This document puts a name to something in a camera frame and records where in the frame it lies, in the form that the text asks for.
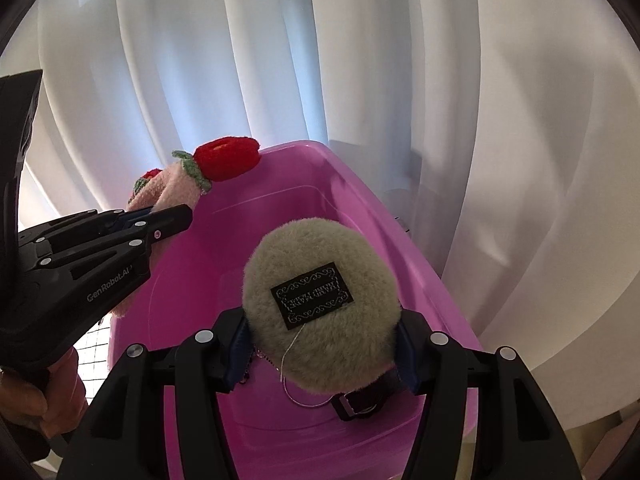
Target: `black strap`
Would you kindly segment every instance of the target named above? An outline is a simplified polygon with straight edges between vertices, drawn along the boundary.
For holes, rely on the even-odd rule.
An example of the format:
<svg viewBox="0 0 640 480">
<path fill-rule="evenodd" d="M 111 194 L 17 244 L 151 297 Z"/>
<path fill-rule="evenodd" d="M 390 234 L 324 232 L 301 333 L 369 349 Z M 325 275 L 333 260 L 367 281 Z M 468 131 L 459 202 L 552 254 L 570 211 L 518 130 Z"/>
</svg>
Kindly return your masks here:
<svg viewBox="0 0 640 480">
<path fill-rule="evenodd" d="M 331 405 L 340 420 L 345 422 L 369 418 L 382 409 L 389 397 L 401 390 L 404 390 L 404 386 L 398 371 L 393 368 L 361 390 L 333 396 Z"/>
</svg>

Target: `metal buckle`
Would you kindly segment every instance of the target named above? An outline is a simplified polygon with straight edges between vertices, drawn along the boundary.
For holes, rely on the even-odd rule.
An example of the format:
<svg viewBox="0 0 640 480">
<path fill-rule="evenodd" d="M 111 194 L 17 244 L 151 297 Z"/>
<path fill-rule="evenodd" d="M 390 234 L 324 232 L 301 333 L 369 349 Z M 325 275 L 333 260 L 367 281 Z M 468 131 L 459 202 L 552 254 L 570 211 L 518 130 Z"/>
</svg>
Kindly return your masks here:
<svg viewBox="0 0 640 480">
<path fill-rule="evenodd" d="M 349 392 L 348 394 L 344 394 L 343 396 L 340 396 L 340 403 L 342 405 L 342 407 L 344 408 L 344 411 L 347 412 L 347 414 L 349 416 L 356 416 L 356 415 L 365 415 L 366 413 L 372 412 L 373 410 L 376 409 L 376 406 L 378 405 L 377 403 L 374 404 L 373 406 L 371 406 L 370 408 L 365 408 L 364 410 L 361 410 L 360 412 L 356 412 L 353 409 L 353 406 L 351 406 L 349 399 L 348 399 L 348 395 L 351 395 L 353 392 Z"/>
</svg>

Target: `pink fabric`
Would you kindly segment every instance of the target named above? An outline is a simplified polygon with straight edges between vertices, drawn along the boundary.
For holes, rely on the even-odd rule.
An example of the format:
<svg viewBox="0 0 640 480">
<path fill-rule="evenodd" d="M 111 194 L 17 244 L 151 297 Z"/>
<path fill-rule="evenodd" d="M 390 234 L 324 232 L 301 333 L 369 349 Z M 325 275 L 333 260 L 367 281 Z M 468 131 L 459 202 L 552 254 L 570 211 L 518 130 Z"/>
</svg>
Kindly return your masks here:
<svg viewBox="0 0 640 480">
<path fill-rule="evenodd" d="M 153 206 L 151 211 L 161 211 L 180 204 L 186 204 L 191 209 L 196 207 L 202 192 L 200 187 L 182 168 L 181 162 L 174 162 L 165 170 L 153 177 L 145 187 L 129 202 L 127 211 L 135 211 Z M 171 244 L 171 238 L 161 240 L 152 245 L 149 258 L 151 272 Z M 133 304 L 136 292 L 127 296 L 111 311 L 116 317 L 122 317 Z"/>
</svg>

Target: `human hand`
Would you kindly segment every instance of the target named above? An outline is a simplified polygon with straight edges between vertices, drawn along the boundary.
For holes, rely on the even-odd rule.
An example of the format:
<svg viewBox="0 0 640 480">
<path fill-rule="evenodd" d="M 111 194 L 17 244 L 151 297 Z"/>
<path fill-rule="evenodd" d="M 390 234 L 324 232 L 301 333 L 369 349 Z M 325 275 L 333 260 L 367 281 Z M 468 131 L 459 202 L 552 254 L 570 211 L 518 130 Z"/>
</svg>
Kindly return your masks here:
<svg viewBox="0 0 640 480">
<path fill-rule="evenodd" d="M 47 438 L 74 430 L 88 405 L 78 376 L 78 352 L 71 348 L 49 367 L 44 394 L 10 370 L 0 372 L 0 415 Z"/>
</svg>

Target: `black label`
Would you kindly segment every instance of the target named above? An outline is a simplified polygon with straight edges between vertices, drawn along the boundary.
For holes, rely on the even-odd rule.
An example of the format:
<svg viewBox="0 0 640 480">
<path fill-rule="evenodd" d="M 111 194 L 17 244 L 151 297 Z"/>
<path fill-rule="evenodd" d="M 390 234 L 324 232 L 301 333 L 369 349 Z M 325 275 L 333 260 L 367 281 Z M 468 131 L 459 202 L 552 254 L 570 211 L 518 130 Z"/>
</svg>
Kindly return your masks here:
<svg viewBox="0 0 640 480">
<path fill-rule="evenodd" d="M 274 286 L 271 293 L 289 330 L 353 301 L 333 262 Z"/>
</svg>

